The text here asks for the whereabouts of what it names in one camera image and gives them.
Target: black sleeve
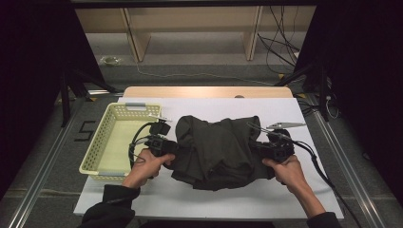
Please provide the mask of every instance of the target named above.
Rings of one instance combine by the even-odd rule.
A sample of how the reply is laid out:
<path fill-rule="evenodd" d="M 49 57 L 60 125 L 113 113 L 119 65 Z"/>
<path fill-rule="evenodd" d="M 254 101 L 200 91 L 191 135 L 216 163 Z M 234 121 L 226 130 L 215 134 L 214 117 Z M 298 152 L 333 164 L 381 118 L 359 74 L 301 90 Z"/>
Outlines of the black sleeve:
<path fill-rule="evenodd" d="M 131 210 L 131 202 L 139 195 L 140 188 L 105 185 L 103 201 L 86 211 L 79 227 L 126 227 L 135 215 L 135 212 Z"/>
<path fill-rule="evenodd" d="M 336 218 L 336 214 L 333 212 L 325 212 L 309 218 L 306 223 L 308 224 L 309 228 L 341 228 L 341 225 Z"/>

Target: yellow plastic basket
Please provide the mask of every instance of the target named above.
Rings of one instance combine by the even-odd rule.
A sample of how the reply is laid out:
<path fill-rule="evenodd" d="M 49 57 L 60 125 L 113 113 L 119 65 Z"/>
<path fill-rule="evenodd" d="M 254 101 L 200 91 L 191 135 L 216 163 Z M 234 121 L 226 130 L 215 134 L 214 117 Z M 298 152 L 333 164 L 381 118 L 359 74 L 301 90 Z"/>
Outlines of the yellow plastic basket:
<path fill-rule="evenodd" d="M 90 175 L 96 181 L 122 181 L 130 172 L 128 146 L 139 128 L 158 121 L 159 104 L 112 103 L 110 104 L 80 165 L 80 173 Z M 148 135 L 145 128 L 138 138 Z M 143 145 L 136 146 L 139 154 Z"/>

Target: black cable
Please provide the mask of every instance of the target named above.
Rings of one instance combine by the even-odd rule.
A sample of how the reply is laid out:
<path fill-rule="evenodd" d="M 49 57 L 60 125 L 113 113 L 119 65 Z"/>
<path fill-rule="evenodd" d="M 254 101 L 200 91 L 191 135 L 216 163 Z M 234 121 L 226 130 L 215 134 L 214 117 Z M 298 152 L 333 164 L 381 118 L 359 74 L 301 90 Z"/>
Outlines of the black cable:
<path fill-rule="evenodd" d="M 283 73 L 283 72 L 278 72 L 278 71 L 273 70 L 272 68 L 270 68 L 269 63 L 268 63 L 268 58 L 269 58 L 269 53 L 270 53 L 270 51 L 272 51 L 275 55 L 277 55 L 278 57 L 280 57 L 275 51 L 272 50 L 272 45 L 273 45 L 273 43 L 275 42 L 277 35 L 278 35 L 278 29 L 276 30 L 276 34 L 275 34 L 275 36 L 273 37 L 273 40 L 271 40 L 272 42 L 270 43 L 270 46 L 269 46 L 269 47 L 267 47 L 267 44 L 262 40 L 262 38 L 261 38 L 261 36 L 260 36 L 259 34 L 258 34 L 258 37 L 260 38 L 260 40 L 261 40 L 261 42 L 263 43 L 263 45 L 267 48 L 267 53 L 266 53 L 266 65 L 267 65 L 267 68 L 268 68 L 270 71 L 272 71 L 272 72 L 274 72 L 274 73 L 276 73 L 276 74 L 286 74 L 286 73 Z"/>
<path fill-rule="evenodd" d="M 283 8 L 283 10 L 282 10 L 282 15 L 281 15 L 281 16 L 283 16 L 284 10 L 285 10 L 285 7 L 284 7 L 284 6 L 283 6 L 282 8 Z M 298 14 L 298 8 L 297 8 L 296 16 L 294 17 L 293 36 L 294 36 L 294 33 L 296 32 L 296 18 L 297 18 L 297 14 Z M 285 37 L 284 21 L 282 22 L 282 32 L 283 32 L 284 37 Z M 286 43 L 288 44 L 287 49 L 288 49 L 289 46 L 291 46 L 291 42 L 290 42 L 290 41 L 289 41 L 288 39 L 286 39 Z M 297 61 L 297 56 L 296 56 L 296 54 L 295 54 L 291 49 L 288 49 L 288 53 L 290 54 L 290 57 L 293 59 L 293 62 L 294 62 L 294 64 L 295 64 L 296 61 Z"/>
<path fill-rule="evenodd" d="M 297 20 L 297 16 L 298 16 L 298 11 L 299 11 L 299 6 L 297 6 L 296 15 L 294 16 L 293 34 L 290 37 L 290 42 L 293 40 L 294 34 L 296 33 L 296 20 Z"/>
<path fill-rule="evenodd" d="M 284 11 L 285 11 L 285 7 L 282 6 L 281 7 L 281 20 L 280 20 L 280 24 L 281 24 L 281 27 L 282 27 L 281 34 L 282 34 L 282 37 L 284 38 L 284 42 L 287 44 L 286 49 L 287 49 L 288 55 L 290 56 L 292 62 L 295 64 L 296 61 L 297 61 L 297 56 L 289 48 L 289 46 L 291 46 L 291 43 L 288 41 L 288 39 L 285 36 L 284 20 L 282 19 L 284 17 Z"/>
<path fill-rule="evenodd" d="M 284 46 L 281 47 L 281 49 L 279 50 L 279 54 L 280 54 L 280 55 L 282 54 L 282 50 L 283 50 L 283 49 L 284 49 Z M 279 61 L 282 63 L 282 65 L 284 66 L 285 69 L 287 69 L 287 70 L 289 70 L 289 71 L 291 71 L 291 72 L 294 71 L 293 69 L 287 68 L 287 66 L 281 61 L 281 59 L 279 59 Z"/>
<path fill-rule="evenodd" d="M 281 7 L 281 21 L 280 22 L 278 22 L 278 19 L 277 19 L 276 15 L 274 14 L 272 7 L 269 7 L 269 8 L 270 8 L 270 11 L 273 14 L 273 18 L 276 21 L 276 25 L 278 26 L 279 33 L 281 34 L 282 38 L 284 39 L 284 42 L 287 44 L 287 46 L 295 48 L 295 46 L 293 44 L 291 44 L 288 41 L 288 39 L 285 37 L 284 29 L 281 29 L 281 26 L 280 26 L 280 24 L 282 23 L 282 27 L 284 28 L 284 23 L 283 23 L 284 7 Z"/>
<path fill-rule="evenodd" d="M 346 207 L 347 211 L 349 211 L 350 215 L 352 215 L 353 220 L 355 221 L 356 225 L 361 228 L 361 224 L 358 221 L 358 218 L 356 217 L 355 213 L 353 212 L 353 210 L 350 208 L 350 206 L 347 204 L 347 202 L 344 200 L 343 197 L 341 197 L 340 193 L 338 193 L 338 191 L 336 190 L 335 185 L 330 181 L 330 179 L 328 177 L 326 177 L 326 175 L 322 172 L 322 170 L 320 169 L 318 163 L 317 163 L 317 156 L 314 153 L 314 150 L 311 148 L 311 146 L 309 146 L 307 143 L 305 142 L 298 142 L 298 141 L 292 141 L 293 144 L 305 149 L 306 151 L 308 151 L 308 153 L 311 155 L 311 160 L 312 163 L 314 164 L 314 167 L 316 169 L 316 171 L 318 172 L 318 174 L 320 175 L 320 177 L 332 188 L 332 190 L 335 192 L 335 194 L 338 196 L 338 198 L 340 199 L 340 201 L 343 203 L 343 205 Z"/>
<path fill-rule="evenodd" d="M 275 54 L 277 57 L 279 57 L 280 59 L 282 59 L 283 61 L 287 62 L 287 64 L 291 65 L 291 66 L 295 66 L 295 64 L 289 62 L 288 60 L 284 59 L 284 57 L 282 57 L 281 55 L 279 55 L 278 53 L 276 53 L 271 46 L 274 43 L 274 40 L 272 40 L 272 43 L 270 44 L 270 46 L 267 46 L 267 44 L 263 41 L 263 39 L 261 38 L 261 36 L 258 34 L 258 37 L 260 38 L 261 42 L 263 43 L 263 45 L 268 49 L 268 51 L 271 51 L 273 54 Z"/>
<path fill-rule="evenodd" d="M 134 154 L 134 148 L 135 148 L 135 146 L 136 146 L 137 137 L 139 137 L 139 135 L 140 135 L 140 133 L 143 131 L 143 129 L 145 129 L 147 126 L 150 126 L 150 125 L 152 125 L 152 123 L 146 123 L 146 124 L 142 125 L 142 126 L 139 128 L 139 130 L 136 132 L 136 134 L 134 135 L 133 140 L 131 141 L 131 144 L 129 145 L 129 149 L 128 149 L 128 158 L 129 158 L 129 160 L 130 160 L 130 167 L 131 167 L 131 168 L 133 168 L 133 165 L 134 165 L 134 162 L 135 162 L 134 157 L 137 157 L 137 158 L 141 159 L 142 162 L 145 162 L 145 159 L 144 159 L 144 158 L 142 158 L 142 157 L 137 156 L 137 155 Z"/>
<path fill-rule="evenodd" d="M 307 102 L 300 101 L 300 100 L 298 100 L 298 104 L 301 106 L 307 106 L 306 108 L 301 109 L 301 112 L 304 117 L 307 117 L 307 116 L 311 115 L 312 113 L 317 112 L 317 109 L 319 108 L 319 105 L 308 104 Z"/>
<path fill-rule="evenodd" d="M 278 44 L 281 44 L 281 45 L 284 45 L 284 46 L 287 45 L 287 44 L 285 44 L 285 43 L 283 43 L 281 41 L 277 41 L 277 40 L 273 40 L 273 39 L 270 39 L 270 38 L 267 38 L 267 37 L 263 37 L 263 36 L 260 36 L 259 34 L 258 34 L 258 36 L 263 40 L 272 41 L 272 42 L 275 42 L 275 43 L 278 43 Z M 290 48 L 292 48 L 293 50 L 296 50 L 296 51 L 300 51 L 300 49 L 298 47 L 290 47 Z"/>

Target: right hand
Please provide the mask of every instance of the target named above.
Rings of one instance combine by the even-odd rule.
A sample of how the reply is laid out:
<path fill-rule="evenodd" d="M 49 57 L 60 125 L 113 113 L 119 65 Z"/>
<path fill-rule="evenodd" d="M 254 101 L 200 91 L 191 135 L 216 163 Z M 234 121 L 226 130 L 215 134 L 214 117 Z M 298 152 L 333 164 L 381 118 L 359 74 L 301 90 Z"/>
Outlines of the right hand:
<path fill-rule="evenodd" d="M 270 159 L 263 159 L 262 162 L 275 170 L 276 180 L 287 185 L 291 193 L 296 194 L 302 189 L 310 188 L 296 155 L 290 156 L 283 163 L 278 163 Z"/>
<path fill-rule="evenodd" d="M 173 154 L 165 154 L 156 158 L 151 150 L 143 149 L 122 185 L 128 188 L 139 188 L 145 185 L 148 178 L 158 176 L 163 163 L 170 165 L 174 159 L 175 155 Z"/>

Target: metal rail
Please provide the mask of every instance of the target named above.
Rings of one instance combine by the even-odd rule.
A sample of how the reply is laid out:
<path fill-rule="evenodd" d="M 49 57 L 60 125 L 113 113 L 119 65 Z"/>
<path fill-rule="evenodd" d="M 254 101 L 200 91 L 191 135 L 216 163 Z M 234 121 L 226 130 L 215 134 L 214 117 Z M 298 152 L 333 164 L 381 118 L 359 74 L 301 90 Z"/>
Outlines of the metal rail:
<path fill-rule="evenodd" d="M 29 213 L 32 210 L 36 200 L 38 199 L 39 194 L 41 193 L 42 187 L 48 179 L 48 175 L 53 168 L 53 164 L 56 162 L 56 159 L 65 144 L 67 139 L 67 135 L 71 129 L 72 123 L 78 113 L 78 110 L 82 107 L 85 98 L 78 98 L 71 108 L 71 118 L 67 122 L 66 126 L 63 127 L 57 138 L 54 142 L 53 146 L 50 148 L 50 151 L 47 157 L 44 160 L 38 174 L 35 177 L 32 185 L 30 186 L 28 192 L 25 194 L 24 198 L 20 202 L 19 206 L 15 210 L 15 213 L 11 219 L 9 228 L 16 227 L 24 227 L 25 222 L 28 219 Z"/>
<path fill-rule="evenodd" d="M 313 95 L 308 95 L 309 101 L 312 105 L 317 105 L 316 99 L 312 96 Z M 346 153 L 341 147 L 341 144 L 338 141 L 332 127 L 329 125 L 329 123 L 324 122 L 319 113 L 315 113 L 315 117 L 317 118 L 317 122 L 319 123 L 323 134 L 325 135 L 329 145 L 331 146 L 336 160 L 340 165 L 341 171 L 346 177 L 346 180 L 349 183 L 350 188 L 352 189 L 353 194 L 355 195 L 355 198 L 359 206 L 361 207 L 361 210 L 364 213 L 364 216 L 366 217 L 368 223 L 371 227 L 374 228 L 386 227 L 383 218 L 379 215 L 374 202 L 371 200 L 370 195 L 368 194 L 358 174 L 356 173 L 348 157 L 346 156 Z"/>

